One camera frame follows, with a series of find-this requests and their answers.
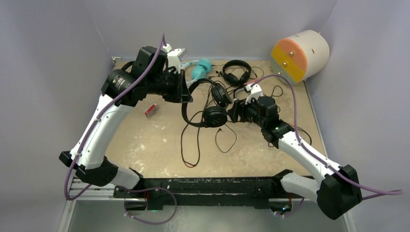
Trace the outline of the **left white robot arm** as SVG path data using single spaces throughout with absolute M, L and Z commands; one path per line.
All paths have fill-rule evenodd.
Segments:
M 186 54 L 185 49 L 173 49 L 169 44 L 160 49 L 145 46 L 134 61 L 109 73 L 80 140 L 59 156 L 71 173 L 94 186 L 124 187 L 133 198 L 144 193 L 140 174 L 111 162 L 106 150 L 122 121 L 147 95 L 159 95 L 171 103 L 192 102 L 181 65 Z

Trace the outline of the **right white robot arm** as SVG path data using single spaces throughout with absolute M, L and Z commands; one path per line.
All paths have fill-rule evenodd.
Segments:
M 297 129 L 280 119 L 273 98 L 262 96 L 250 103 L 235 99 L 228 110 L 233 123 L 251 122 L 258 125 L 264 139 L 301 164 L 312 178 L 295 173 L 273 181 L 272 192 L 279 197 L 295 193 L 315 202 L 330 219 L 337 219 L 363 201 L 357 171 L 350 165 L 342 167 L 322 155 L 298 136 Z

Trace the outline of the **black headphones with cable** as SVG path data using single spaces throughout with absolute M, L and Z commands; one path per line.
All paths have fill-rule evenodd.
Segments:
M 200 144 L 199 144 L 199 132 L 201 128 L 219 128 L 228 122 L 228 112 L 227 107 L 233 103 L 228 91 L 221 83 L 213 81 L 211 79 L 200 79 L 195 81 L 193 84 L 190 85 L 188 88 L 189 93 L 192 93 L 200 84 L 210 84 L 206 102 L 202 111 L 199 111 L 194 114 L 197 116 L 198 114 L 201 115 L 201 119 L 199 122 L 192 122 L 191 119 L 188 119 L 188 104 L 183 103 L 181 107 L 181 114 L 182 118 L 186 122 L 184 129 L 181 132 L 180 137 L 180 148 L 181 148 L 181 158 L 184 165 L 188 168 L 194 168 L 199 164 L 201 152 L 200 152 Z M 192 164 L 185 160 L 183 154 L 183 136 L 185 130 L 188 126 L 192 126 L 197 128 L 197 149 L 198 149 L 198 159 L 195 164 Z

